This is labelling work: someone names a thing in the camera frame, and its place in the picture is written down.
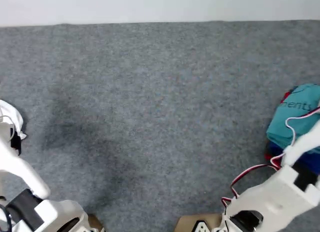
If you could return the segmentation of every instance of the folded cloth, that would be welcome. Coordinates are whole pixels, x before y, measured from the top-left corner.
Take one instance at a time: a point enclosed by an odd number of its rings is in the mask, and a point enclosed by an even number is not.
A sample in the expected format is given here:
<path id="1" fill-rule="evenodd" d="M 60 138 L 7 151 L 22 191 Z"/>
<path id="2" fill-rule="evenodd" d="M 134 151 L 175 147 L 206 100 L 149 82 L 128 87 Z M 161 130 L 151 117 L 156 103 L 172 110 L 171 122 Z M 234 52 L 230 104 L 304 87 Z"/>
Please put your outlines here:
<path id="1" fill-rule="evenodd" d="M 268 150 L 273 155 L 279 155 L 283 149 L 291 144 L 292 131 L 286 127 L 285 121 L 289 117 L 299 117 L 319 106 L 320 86 L 304 84 L 287 92 L 279 104 L 266 135 L 270 141 Z M 288 123 L 296 132 L 296 139 L 310 131 L 320 119 L 320 114 L 308 118 L 290 120 Z M 316 174 L 320 174 L 320 147 L 305 153 L 299 161 Z"/>

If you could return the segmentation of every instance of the teal cloth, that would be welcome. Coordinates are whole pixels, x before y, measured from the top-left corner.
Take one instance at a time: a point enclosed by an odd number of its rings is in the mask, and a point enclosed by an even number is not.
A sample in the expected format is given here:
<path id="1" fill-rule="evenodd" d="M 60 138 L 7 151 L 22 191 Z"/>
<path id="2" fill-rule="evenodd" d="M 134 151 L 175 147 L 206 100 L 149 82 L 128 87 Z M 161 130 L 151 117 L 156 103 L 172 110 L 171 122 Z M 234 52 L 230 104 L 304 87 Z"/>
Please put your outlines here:
<path id="1" fill-rule="evenodd" d="M 320 100 L 320 86 L 316 84 L 304 84 L 296 87 L 292 93 L 279 104 L 272 122 L 266 131 L 270 141 L 282 149 L 291 144 L 292 131 L 286 127 L 285 121 L 289 117 L 299 117 L 315 109 Z M 314 114 L 309 118 L 293 119 L 288 123 L 295 129 L 297 138 L 308 133 L 313 125 L 320 119 L 320 114 Z M 320 147 L 309 153 L 320 153 Z"/>

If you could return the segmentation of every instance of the carpet floor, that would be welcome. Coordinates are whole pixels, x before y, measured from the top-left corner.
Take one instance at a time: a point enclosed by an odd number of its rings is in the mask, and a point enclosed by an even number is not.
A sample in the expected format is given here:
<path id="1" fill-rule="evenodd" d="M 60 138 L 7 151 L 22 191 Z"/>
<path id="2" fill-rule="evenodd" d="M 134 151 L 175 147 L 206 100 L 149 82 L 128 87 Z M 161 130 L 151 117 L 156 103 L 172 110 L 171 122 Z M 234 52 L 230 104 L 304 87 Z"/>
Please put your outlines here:
<path id="1" fill-rule="evenodd" d="M 0 28 L 0 98 L 25 119 L 22 158 L 109 232 L 171 232 L 222 212 L 264 162 L 284 92 L 320 83 L 320 22 Z M 237 189 L 261 183 L 268 169 Z M 8 176 L 14 197 L 26 185 Z M 319 231 L 320 208 L 285 231 Z"/>

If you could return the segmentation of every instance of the white wall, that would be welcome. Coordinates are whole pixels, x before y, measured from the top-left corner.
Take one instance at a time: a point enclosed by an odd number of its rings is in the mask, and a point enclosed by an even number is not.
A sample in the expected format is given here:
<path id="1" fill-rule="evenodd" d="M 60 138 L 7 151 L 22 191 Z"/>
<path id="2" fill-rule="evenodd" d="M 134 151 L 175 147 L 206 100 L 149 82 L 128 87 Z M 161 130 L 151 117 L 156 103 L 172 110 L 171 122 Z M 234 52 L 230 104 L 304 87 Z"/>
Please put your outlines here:
<path id="1" fill-rule="evenodd" d="M 0 26 L 320 19 L 320 0 L 0 0 Z"/>

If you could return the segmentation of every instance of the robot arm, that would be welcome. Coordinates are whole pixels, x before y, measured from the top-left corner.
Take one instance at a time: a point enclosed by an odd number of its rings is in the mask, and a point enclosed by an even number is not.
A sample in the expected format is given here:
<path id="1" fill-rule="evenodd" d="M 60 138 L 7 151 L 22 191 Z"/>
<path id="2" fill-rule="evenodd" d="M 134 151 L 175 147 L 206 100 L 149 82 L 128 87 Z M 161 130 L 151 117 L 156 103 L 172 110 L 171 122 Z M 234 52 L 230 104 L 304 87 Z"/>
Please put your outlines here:
<path id="1" fill-rule="evenodd" d="M 46 183 L 25 160 L 17 156 L 16 152 L 8 145 L 8 141 L 2 136 L 0 136 L 0 152 L 1 172 L 12 173 L 22 178 L 36 197 L 46 199 L 49 196 L 50 189 Z"/>
<path id="2" fill-rule="evenodd" d="M 320 121 L 284 150 L 282 168 L 264 183 L 233 198 L 213 232 L 276 232 L 320 203 L 318 177 L 299 166 L 303 153 L 320 146 Z"/>
<path id="3" fill-rule="evenodd" d="M 22 178 L 29 187 L 9 202 L 0 198 L 0 204 L 5 205 L 2 207 L 3 212 L 0 210 L 0 231 L 1 227 L 3 229 L 3 226 L 7 226 L 10 232 L 104 232 L 98 219 L 93 215 L 88 216 L 77 202 L 47 199 L 49 187 L 10 146 L 12 128 L 21 139 L 25 138 L 26 135 L 21 131 L 22 123 L 20 113 L 0 100 L 0 196 L 3 195 L 3 173 L 12 173 Z"/>

